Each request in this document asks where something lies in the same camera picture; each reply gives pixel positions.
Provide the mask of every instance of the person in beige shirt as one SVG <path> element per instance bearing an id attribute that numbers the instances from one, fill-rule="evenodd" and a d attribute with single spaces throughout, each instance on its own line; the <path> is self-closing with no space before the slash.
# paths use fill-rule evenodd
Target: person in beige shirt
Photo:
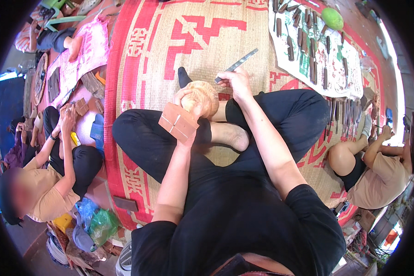
<path id="1" fill-rule="evenodd" d="M 403 147 L 383 146 L 394 135 L 385 125 L 377 140 L 368 146 L 371 125 L 371 117 L 367 115 L 360 139 L 338 143 L 328 154 L 331 168 L 348 192 L 347 201 L 364 209 L 390 204 L 406 189 L 412 173 L 409 139 Z M 368 149 L 362 161 L 360 151 L 365 146 Z"/>
<path id="2" fill-rule="evenodd" d="M 70 211 L 83 199 L 103 164 L 95 147 L 80 145 L 72 149 L 70 134 L 75 125 L 75 107 L 66 108 L 64 114 L 60 120 L 59 111 L 47 107 L 46 142 L 40 153 L 23 169 L 9 169 L 0 177 L 0 210 L 11 225 L 22 222 L 24 215 L 46 222 Z M 48 168 L 40 169 L 48 160 Z"/>

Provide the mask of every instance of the beige shirt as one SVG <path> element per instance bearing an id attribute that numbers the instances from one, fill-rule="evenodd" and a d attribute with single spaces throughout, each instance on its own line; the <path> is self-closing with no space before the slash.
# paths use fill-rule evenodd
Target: beige shirt
<path id="1" fill-rule="evenodd" d="M 356 185 L 348 191 L 347 200 L 364 209 L 379 209 L 390 204 L 406 189 L 410 174 L 400 157 L 377 153 L 373 168 L 367 168 Z"/>
<path id="2" fill-rule="evenodd" d="M 74 204 L 80 200 L 80 196 L 72 189 L 66 198 L 63 198 L 60 192 L 54 188 L 62 176 L 51 165 L 47 169 L 39 169 L 34 157 L 24 169 L 31 175 L 36 193 L 35 206 L 27 213 L 27 216 L 33 220 L 37 222 L 54 220 L 71 211 Z"/>

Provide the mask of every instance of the green plastic bag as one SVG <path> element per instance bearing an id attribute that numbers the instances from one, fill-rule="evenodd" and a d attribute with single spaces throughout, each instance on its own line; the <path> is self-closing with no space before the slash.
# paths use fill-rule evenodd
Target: green plastic bag
<path id="1" fill-rule="evenodd" d="M 97 246 L 102 246 L 118 230 L 120 222 L 109 210 L 100 209 L 94 215 L 89 227 L 89 236 Z"/>

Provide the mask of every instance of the blue slipper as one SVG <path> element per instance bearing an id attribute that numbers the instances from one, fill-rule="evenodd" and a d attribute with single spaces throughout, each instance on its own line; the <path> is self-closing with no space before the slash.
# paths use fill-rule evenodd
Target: blue slipper
<path id="1" fill-rule="evenodd" d="M 90 137 L 95 140 L 95 147 L 98 151 L 104 156 L 104 117 L 97 113 L 95 115 L 95 121 L 92 123 L 92 128 L 90 129 Z"/>

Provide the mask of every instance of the yellow object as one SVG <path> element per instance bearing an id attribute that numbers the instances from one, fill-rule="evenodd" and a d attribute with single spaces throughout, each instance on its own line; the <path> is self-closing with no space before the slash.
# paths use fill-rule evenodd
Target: yellow object
<path id="1" fill-rule="evenodd" d="M 74 228 L 72 225 L 72 216 L 68 213 L 64 213 L 61 217 L 54 219 L 54 225 L 58 227 L 63 233 L 66 234 L 66 229 Z"/>
<path id="2" fill-rule="evenodd" d="M 81 145 L 81 142 L 78 139 L 77 134 L 73 131 L 71 131 L 71 138 L 72 138 L 72 141 L 75 143 L 75 145 L 77 145 L 77 146 Z"/>
<path id="3" fill-rule="evenodd" d="M 97 78 L 97 80 L 99 80 L 103 85 L 106 85 L 106 80 L 100 77 L 100 72 L 97 72 L 95 74 L 95 77 Z"/>

